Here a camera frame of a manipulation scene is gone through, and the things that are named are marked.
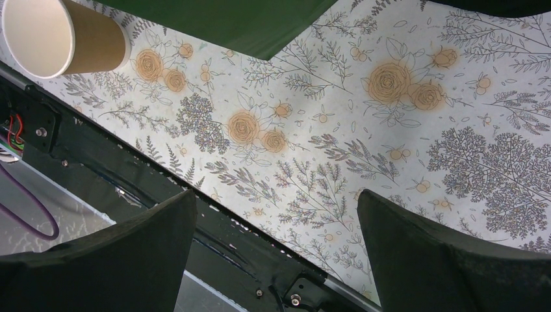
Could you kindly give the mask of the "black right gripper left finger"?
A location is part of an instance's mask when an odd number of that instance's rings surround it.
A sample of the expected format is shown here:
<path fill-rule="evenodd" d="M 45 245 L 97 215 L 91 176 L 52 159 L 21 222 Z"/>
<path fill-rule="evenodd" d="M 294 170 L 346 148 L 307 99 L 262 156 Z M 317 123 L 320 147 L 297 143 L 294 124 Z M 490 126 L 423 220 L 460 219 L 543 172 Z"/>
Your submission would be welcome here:
<path fill-rule="evenodd" d="M 1 258 L 2 311 L 173 311 L 197 220 L 191 190 L 44 252 Z"/>

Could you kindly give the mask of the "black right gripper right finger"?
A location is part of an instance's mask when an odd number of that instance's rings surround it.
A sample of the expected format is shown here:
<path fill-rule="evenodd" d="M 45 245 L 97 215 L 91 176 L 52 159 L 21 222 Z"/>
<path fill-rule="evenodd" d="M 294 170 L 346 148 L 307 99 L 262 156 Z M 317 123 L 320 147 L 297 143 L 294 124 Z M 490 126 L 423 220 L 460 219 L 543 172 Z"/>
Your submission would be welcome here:
<path fill-rule="evenodd" d="M 361 231 L 384 311 L 549 311 L 550 256 L 496 244 L 365 189 Z"/>

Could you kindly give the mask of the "green paper bag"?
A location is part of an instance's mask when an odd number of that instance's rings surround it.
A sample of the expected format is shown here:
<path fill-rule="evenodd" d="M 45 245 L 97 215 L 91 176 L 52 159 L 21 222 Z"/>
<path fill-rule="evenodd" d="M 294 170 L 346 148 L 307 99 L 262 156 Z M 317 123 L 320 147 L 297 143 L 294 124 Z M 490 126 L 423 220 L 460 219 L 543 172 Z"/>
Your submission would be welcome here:
<path fill-rule="evenodd" d="M 270 60 L 332 0 L 113 0 L 104 5 L 247 56 Z"/>

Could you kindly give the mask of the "brown paper coffee cup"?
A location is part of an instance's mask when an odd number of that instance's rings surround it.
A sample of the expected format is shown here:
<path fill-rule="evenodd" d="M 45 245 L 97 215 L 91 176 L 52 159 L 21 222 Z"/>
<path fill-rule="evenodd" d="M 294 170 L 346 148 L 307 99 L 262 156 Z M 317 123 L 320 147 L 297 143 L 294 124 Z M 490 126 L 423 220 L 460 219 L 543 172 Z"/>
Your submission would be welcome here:
<path fill-rule="evenodd" d="M 123 27 L 74 1 L 4 1 L 1 26 L 13 59 L 40 79 L 112 71 L 131 54 Z"/>

